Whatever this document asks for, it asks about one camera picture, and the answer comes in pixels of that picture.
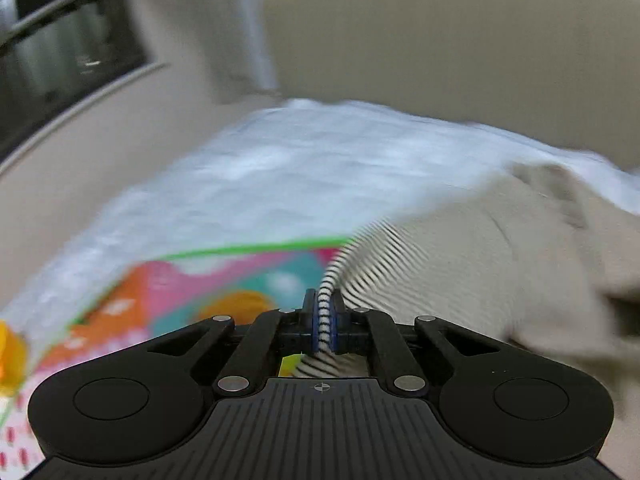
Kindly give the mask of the beige striped knit sweater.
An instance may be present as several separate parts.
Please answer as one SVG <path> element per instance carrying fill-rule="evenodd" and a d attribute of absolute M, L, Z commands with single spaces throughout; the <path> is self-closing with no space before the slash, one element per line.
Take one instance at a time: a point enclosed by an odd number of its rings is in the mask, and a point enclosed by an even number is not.
<path fill-rule="evenodd" d="M 318 289 L 319 353 L 299 373 L 347 376 L 330 305 L 398 323 L 433 315 L 603 379 L 637 374 L 639 218 L 560 166 L 515 166 L 480 192 L 380 222 L 338 252 Z"/>

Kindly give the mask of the colourful cartoon play mat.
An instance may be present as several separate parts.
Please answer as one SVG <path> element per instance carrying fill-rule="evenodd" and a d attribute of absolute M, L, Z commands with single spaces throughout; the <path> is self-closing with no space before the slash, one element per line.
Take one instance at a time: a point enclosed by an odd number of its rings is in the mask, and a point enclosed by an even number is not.
<path fill-rule="evenodd" d="M 341 240 L 239 246 L 145 261 L 92 301 L 35 355 L 21 388 L 1 403 L 1 475 L 21 479 L 42 460 L 27 421 L 35 388 L 64 368 L 218 314 L 239 325 L 262 312 L 300 308 Z"/>

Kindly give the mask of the white quilted bed cover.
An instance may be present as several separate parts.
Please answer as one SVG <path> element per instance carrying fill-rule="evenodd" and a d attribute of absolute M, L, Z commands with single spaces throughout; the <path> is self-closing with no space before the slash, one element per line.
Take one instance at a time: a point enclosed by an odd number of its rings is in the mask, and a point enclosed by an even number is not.
<path fill-rule="evenodd" d="M 112 198 L 2 307 L 53 324 L 131 263 L 229 245 L 347 235 L 478 188 L 516 162 L 556 162 L 639 208 L 639 174 L 592 148 L 563 150 L 474 122 L 361 102 L 293 100 L 251 114 Z"/>

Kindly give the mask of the orange yellow plastic cup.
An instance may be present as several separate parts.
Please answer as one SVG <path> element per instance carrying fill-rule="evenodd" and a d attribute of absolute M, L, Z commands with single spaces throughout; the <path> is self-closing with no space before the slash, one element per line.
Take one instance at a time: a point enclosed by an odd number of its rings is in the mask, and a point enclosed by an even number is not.
<path fill-rule="evenodd" d="M 13 396 L 25 378 L 28 345 L 6 322 L 0 322 L 0 392 Z"/>

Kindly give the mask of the grey curtain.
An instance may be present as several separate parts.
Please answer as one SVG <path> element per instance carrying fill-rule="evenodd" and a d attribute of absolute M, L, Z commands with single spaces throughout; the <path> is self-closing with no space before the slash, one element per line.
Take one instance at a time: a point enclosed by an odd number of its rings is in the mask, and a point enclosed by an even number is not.
<path fill-rule="evenodd" d="M 218 104 L 275 94 L 264 0 L 128 0 L 145 47 Z"/>

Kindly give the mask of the beige padded headboard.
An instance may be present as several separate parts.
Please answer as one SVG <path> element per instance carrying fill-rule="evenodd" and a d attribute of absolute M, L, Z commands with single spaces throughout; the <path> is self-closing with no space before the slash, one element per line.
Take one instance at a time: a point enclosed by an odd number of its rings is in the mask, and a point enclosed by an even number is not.
<path fill-rule="evenodd" d="M 265 0 L 282 96 L 639 163 L 639 0 Z"/>

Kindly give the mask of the dark window with railing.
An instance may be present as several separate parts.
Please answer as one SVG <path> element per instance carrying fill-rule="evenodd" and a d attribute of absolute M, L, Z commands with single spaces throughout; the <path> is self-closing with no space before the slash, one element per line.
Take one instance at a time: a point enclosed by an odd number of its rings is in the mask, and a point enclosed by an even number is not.
<path fill-rule="evenodd" d="M 127 0 L 1 0 L 1 156 L 148 59 Z"/>

